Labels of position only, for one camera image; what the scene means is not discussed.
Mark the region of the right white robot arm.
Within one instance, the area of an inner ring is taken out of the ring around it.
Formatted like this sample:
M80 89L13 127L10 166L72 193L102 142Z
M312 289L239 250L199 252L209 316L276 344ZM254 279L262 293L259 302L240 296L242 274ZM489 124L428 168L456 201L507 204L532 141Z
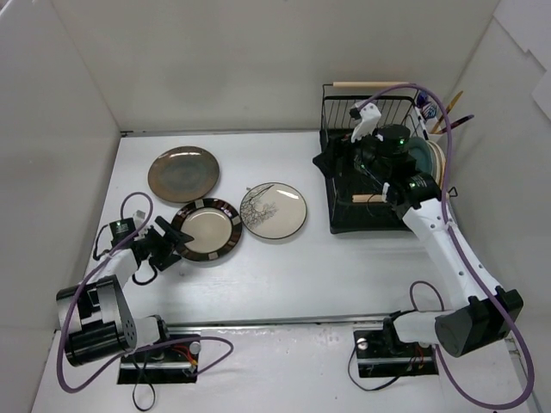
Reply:
M370 179L373 190L424 246L448 290L448 309L398 315L381 332L382 347L401 354L412 342L427 342L458 358L516 333L524 302L518 290L504 289L481 265L440 186L418 168L411 140L406 126L376 127L360 139L329 140L313 164L325 179L346 172Z

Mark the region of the pale green plate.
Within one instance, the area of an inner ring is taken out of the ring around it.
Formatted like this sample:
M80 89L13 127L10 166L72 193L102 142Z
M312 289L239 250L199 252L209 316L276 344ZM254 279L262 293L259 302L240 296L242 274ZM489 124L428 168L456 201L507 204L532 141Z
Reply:
M427 141L427 145L430 150L430 156L431 156L431 174L436 182L436 184L439 186L439 177L440 177L440 167L438 163L438 155L436 154L435 147L433 146L435 144L434 142Z

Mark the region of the black striped plate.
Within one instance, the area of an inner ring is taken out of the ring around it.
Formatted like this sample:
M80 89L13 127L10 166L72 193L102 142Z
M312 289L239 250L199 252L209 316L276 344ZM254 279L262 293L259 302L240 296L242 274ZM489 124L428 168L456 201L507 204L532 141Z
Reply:
M228 255L243 232L236 208L216 198L191 201L175 214L170 225L194 239L176 247L182 258L192 262L214 261Z

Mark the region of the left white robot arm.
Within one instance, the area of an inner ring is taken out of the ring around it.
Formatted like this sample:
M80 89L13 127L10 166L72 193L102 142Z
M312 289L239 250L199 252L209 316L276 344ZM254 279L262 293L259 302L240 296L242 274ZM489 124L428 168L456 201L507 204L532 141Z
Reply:
M165 321L159 315L136 318L132 315L123 287L142 262L153 275L179 262L177 250L194 240L189 234L176 230L158 216L155 223L164 230L161 235L154 227L143 234L136 233L121 249L105 254L100 270L86 282L71 316L64 351L69 363L82 366L117 354L127 354L141 348L153 361L169 356L172 340Z

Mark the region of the cream and yellow plate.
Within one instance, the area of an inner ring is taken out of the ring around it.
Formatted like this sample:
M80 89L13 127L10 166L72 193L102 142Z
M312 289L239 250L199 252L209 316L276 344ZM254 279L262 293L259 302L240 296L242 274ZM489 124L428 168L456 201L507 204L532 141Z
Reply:
M438 163L440 167L440 177L439 177L439 186L440 188L443 187L444 184L444 176L445 176L445 168L446 168L446 156L442 149L442 147L438 144L433 144L435 147L436 154L438 155Z

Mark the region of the blue-grey ceramic plate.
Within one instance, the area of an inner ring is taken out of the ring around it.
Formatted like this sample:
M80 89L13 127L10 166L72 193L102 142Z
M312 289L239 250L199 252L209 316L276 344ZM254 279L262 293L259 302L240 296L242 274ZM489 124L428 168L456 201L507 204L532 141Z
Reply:
M409 155L415 160L417 170L431 175L433 161L426 140L420 137L411 137L407 149Z

